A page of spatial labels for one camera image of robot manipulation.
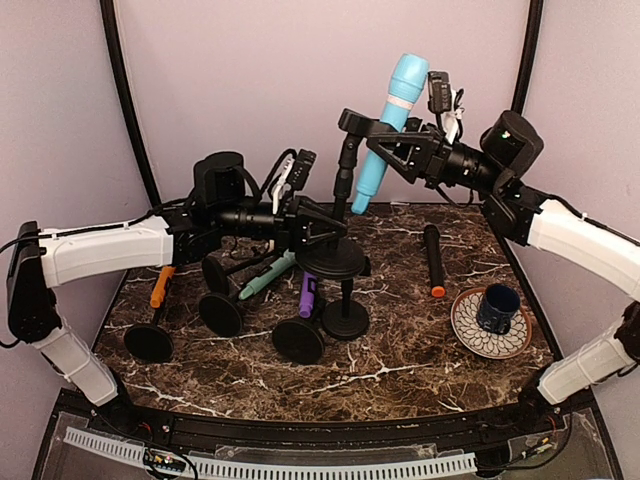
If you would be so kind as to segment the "purple toy microphone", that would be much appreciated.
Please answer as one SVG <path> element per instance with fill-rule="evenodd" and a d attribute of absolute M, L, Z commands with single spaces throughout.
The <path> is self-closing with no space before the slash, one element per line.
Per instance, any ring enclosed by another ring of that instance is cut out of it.
<path fill-rule="evenodd" d="M 300 300 L 299 300 L 299 316 L 303 319 L 309 319 L 314 311 L 318 290 L 318 278 L 308 272 L 304 272 Z"/>

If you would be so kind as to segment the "black microphone stand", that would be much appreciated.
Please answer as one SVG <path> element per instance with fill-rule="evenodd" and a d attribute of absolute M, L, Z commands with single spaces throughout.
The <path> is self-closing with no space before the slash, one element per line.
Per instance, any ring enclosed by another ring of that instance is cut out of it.
<path fill-rule="evenodd" d="M 321 325 L 326 334 L 340 341 L 355 340 L 367 333 L 370 320 L 367 310 L 352 299 L 354 280 L 341 282 L 341 298 L 329 303 Z"/>

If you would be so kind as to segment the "stand holding blue microphone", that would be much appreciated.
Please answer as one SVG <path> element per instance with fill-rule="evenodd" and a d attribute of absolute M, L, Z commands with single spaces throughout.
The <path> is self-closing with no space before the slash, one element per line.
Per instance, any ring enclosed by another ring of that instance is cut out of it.
<path fill-rule="evenodd" d="M 339 223 L 345 219 L 347 200 L 351 196 L 358 149 L 371 133 L 387 133 L 392 127 L 345 108 L 338 120 L 338 128 L 346 136 L 343 140 L 336 174 L 331 218 Z M 361 274 L 366 266 L 363 249 L 345 235 L 322 240 L 316 246 L 305 247 L 296 253 L 296 261 L 306 272 L 322 279 L 346 281 Z"/>

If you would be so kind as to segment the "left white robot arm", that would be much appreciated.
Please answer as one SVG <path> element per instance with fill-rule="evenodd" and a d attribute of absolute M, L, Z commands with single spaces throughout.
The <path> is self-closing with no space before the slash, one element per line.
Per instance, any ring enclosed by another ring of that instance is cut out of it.
<path fill-rule="evenodd" d="M 42 230 L 29 221 L 7 245 L 13 251 L 6 280 L 9 331 L 38 350 L 91 404 L 103 407 L 103 421 L 120 436 L 140 429 L 140 412 L 58 312 L 54 288 L 121 270 L 196 263 L 219 249 L 225 236 L 271 240 L 279 250 L 297 251 L 347 233 L 343 222 L 306 196 L 271 210 L 237 152 L 211 154 L 193 173 L 187 198 L 138 219 L 71 230 Z"/>

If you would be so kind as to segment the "stand holding purple microphone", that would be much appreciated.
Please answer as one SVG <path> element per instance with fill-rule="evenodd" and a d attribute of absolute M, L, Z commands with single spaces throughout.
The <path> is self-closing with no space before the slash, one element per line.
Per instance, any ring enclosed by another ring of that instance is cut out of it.
<path fill-rule="evenodd" d="M 271 334 L 276 351 L 297 364 L 316 364 L 325 351 L 324 338 L 319 331 L 325 308 L 326 301 L 320 299 L 308 318 L 297 315 L 278 322 Z"/>

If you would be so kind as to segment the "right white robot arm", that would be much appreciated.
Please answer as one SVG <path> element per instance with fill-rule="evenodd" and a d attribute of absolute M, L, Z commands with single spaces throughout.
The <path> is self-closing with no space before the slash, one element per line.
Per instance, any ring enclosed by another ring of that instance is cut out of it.
<path fill-rule="evenodd" d="M 567 200 L 524 184 L 544 142 L 520 114 L 503 111 L 478 149 L 449 143 L 434 125 L 374 130 L 366 145 L 408 183 L 463 186 L 478 193 L 481 211 L 501 236 L 562 257 L 618 287 L 631 304 L 621 318 L 578 351 L 537 373 L 520 394 L 510 424 L 534 432 L 549 405 L 639 362 L 639 243 L 589 218 Z"/>

